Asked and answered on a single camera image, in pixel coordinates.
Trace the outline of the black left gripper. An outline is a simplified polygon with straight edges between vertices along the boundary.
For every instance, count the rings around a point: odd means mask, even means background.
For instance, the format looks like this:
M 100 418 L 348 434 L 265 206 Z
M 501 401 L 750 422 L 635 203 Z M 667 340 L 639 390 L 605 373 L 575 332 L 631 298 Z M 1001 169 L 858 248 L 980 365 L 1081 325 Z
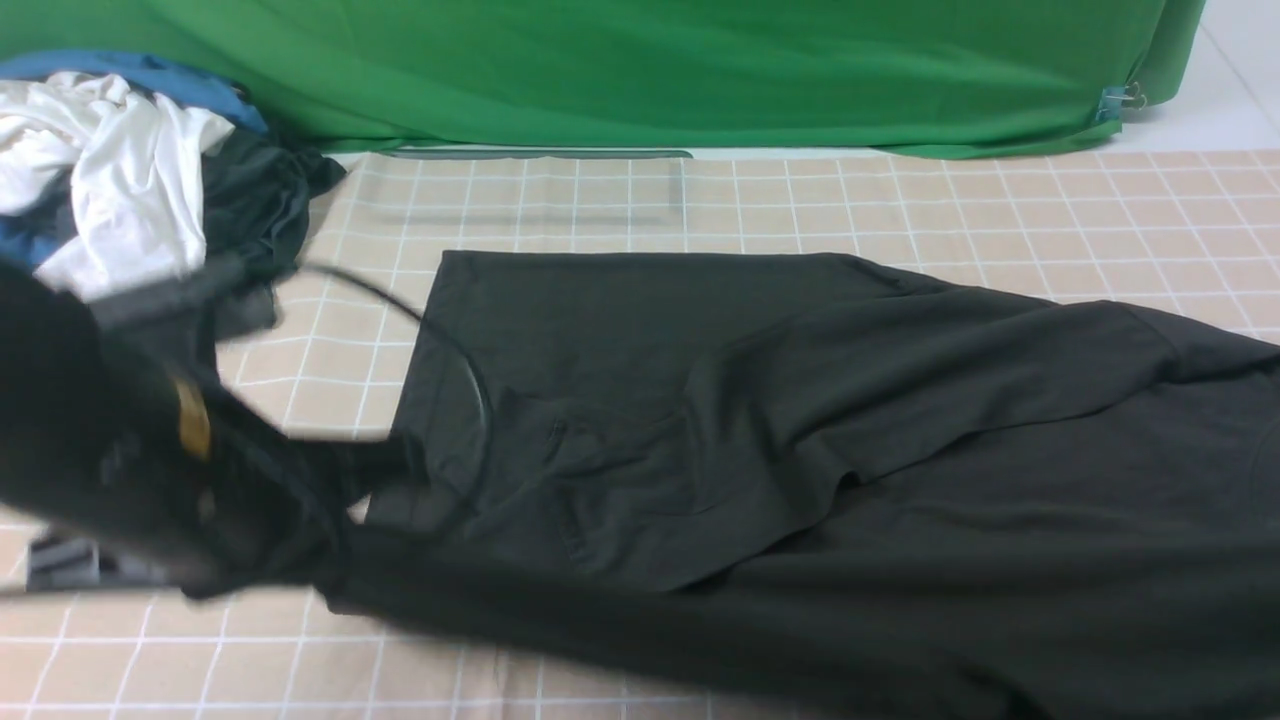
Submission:
M 216 373 L 120 345 L 42 345 L 55 450 L 86 461 L 41 487 L 40 589 L 174 589 L 210 600 L 257 585 L 328 585 L 351 559 L 351 507 L 422 484 L 416 439 L 291 437 Z

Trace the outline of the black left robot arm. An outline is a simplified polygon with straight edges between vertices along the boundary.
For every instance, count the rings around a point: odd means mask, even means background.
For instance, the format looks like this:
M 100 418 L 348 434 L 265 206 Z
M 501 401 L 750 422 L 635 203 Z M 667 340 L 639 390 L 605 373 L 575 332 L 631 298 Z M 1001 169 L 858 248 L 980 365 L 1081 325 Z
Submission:
M 87 304 L 3 272 L 3 503 L 46 524 L 4 598 L 308 584 L 421 445 L 289 437 L 227 388 L 218 314 L 291 266 L 215 260 Z

